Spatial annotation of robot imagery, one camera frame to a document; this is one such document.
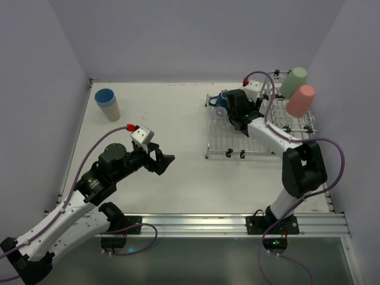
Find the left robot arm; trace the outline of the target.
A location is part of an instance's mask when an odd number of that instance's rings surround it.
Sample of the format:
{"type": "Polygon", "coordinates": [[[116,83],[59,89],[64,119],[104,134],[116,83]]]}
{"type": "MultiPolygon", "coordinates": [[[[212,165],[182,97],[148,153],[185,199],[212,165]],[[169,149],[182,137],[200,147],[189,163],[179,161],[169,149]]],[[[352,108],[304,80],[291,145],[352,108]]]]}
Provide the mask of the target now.
{"type": "Polygon", "coordinates": [[[105,201],[116,191],[117,183],[140,168],[162,175],[175,160],[153,142],[146,150],[137,144],[133,148],[129,152],[122,144],[108,145],[75,184],[71,196],[26,234],[1,242],[1,249],[24,284],[42,281],[61,255],[87,239],[120,230],[125,224],[123,212],[105,201]]]}

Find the beige plastic cup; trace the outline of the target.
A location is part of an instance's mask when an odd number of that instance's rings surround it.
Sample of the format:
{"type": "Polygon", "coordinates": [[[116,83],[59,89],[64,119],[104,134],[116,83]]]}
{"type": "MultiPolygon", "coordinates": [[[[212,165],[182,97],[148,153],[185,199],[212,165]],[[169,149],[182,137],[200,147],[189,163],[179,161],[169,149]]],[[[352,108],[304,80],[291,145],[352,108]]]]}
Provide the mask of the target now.
{"type": "Polygon", "coordinates": [[[100,110],[111,122],[116,122],[121,118],[121,114],[117,103],[114,103],[113,105],[110,105],[108,107],[100,106],[100,110]]]}

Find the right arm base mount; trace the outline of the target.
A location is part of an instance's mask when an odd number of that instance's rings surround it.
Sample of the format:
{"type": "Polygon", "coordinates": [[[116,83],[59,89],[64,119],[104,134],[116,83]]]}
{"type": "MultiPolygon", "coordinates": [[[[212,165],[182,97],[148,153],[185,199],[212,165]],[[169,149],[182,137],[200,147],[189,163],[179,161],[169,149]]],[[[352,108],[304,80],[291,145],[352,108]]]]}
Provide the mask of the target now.
{"type": "MultiPolygon", "coordinates": [[[[269,208],[265,211],[256,210],[253,215],[245,217],[247,234],[262,236],[276,221],[269,208]]],[[[299,233],[297,218],[291,214],[268,231],[268,235],[279,235],[280,237],[265,237],[262,244],[267,251],[283,254],[288,246],[289,235],[298,235],[299,233]]]]}

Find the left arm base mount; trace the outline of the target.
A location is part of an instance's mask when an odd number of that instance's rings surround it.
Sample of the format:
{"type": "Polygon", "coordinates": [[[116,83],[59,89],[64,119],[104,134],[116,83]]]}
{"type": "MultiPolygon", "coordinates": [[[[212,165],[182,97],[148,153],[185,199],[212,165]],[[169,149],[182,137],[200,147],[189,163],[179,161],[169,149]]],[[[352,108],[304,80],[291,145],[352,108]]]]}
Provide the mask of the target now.
{"type": "MultiPolygon", "coordinates": [[[[117,219],[116,222],[110,224],[109,231],[121,230],[135,224],[140,224],[143,221],[141,216],[124,216],[117,219]]],[[[115,237],[102,236],[100,240],[100,246],[102,250],[106,252],[119,252],[121,251],[127,242],[127,237],[129,235],[139,235],[141,233],[140,227],[135,227],[131,230],[125,230],[124,232],[119,232],[115,234],[115,237]]]]}

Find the light blue plastic cup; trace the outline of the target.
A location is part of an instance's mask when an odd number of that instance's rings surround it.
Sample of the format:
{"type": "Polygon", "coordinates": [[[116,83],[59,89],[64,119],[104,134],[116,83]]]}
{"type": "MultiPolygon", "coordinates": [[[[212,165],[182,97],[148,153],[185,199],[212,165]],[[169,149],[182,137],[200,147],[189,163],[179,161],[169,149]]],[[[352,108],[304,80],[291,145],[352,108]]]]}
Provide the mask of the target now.
{"type": "Polygon", "coordinates": [[[116,102],[116,96],[113,90],[103,88],[96,92],[94,99],[99,107],[110,107],[116,102]]]}

